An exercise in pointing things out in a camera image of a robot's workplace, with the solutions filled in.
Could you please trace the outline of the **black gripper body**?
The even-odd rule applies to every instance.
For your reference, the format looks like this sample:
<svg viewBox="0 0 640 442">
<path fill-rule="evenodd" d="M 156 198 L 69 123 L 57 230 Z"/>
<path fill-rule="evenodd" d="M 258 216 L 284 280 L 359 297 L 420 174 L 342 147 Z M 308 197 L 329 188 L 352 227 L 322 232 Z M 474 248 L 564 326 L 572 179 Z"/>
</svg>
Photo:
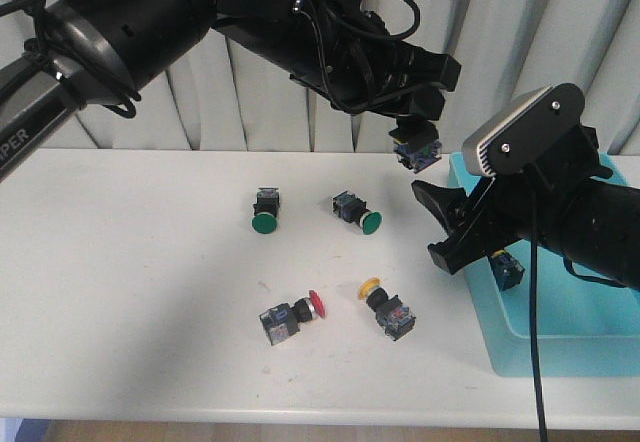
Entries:
<svg viewBox="0 0 640 442">
<path fill-rule="evenodd" d="M 213 1 L 216 30 L 336 110 L 379 114 L 384 102 L 415 91 L 395 83 L 395 45 L 407 43 L 415 29 L 390 33 L 379 15 L 363 9 L 363 0 Z"/>
<path fill-rule="evenodd" d="M 478 231 L 495 251 L 536 237 L 546 249 L 564 254 L 561 224 L 578 213 L 578 198 L 595 186 L 595 176 L 612 176 L 600 164 L 598 148 L 596 130 L 576 126 L 521 172 L 482 177 L 455 231 Z"/>
</svg>

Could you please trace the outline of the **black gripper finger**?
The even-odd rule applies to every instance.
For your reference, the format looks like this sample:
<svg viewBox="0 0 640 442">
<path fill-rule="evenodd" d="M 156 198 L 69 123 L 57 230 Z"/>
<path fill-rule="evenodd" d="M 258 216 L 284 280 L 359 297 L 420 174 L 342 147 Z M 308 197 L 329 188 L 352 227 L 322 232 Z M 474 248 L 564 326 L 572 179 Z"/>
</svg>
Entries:
<svg viewBox="0 0 640 442">
<path fill-rule="evenodd" d="M 418 117 L 434 121 L 440 118 L 445 102 L 445 97 L 439 89 L 424 86 L 384 102 L 379 107 L 379 114 L 392 118 Z"/>
<path fill-rule="evenodd" d="M 456 89 L 461 64 L 450 54 L 429 52 L 406 42 L 397 42 L 395 49 L 397 88 L 427 84 L 446 92 Z"/>
<path fill-rule="evenodd" d="M 468 200 L 463 188 L 440 187 L 420 180 L 412 182 L 411 188 L 417 202 L 436 218 L 447 235 L 463 223 Z"/>
<path fill-rule="evenodd" d="M 457 230 L 439 242 L 427 246 L 434 265 L 455 274 L 467 265 L 495 252 L 495 244 L 480 232 Z"/>
</svg>

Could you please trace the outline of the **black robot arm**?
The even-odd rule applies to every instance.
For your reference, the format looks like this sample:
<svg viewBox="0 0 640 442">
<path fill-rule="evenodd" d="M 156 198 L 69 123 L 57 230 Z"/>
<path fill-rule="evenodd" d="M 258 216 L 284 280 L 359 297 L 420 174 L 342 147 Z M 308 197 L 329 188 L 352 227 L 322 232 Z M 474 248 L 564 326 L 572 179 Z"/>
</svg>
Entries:
<svg viewBox="0 0 640 442">
<path fill-rule="evenodd" d="M 447 237 L 429 245 L 434 264 L 449 274 L 520 240 L 558 255 L 571 271 L 613 287 L 639 286 L 639 191 L 609 183 L 596 136 L 574 127 L 559 137 L 509 137 L 492 145 L 493 175 L 471 193 L 415 181 L 412 190 Z"/>
<path fill-rule="evenodd" d="M 395 119 L 415 171 L 461 66 L 390 33 L 362 0 L 15 0 L 34 35 L 1 72 L 1 172 L 8 175 L 89 105 L 131 119 L 141 90 L 217 31 L 349 115 Z"/>
</svg>

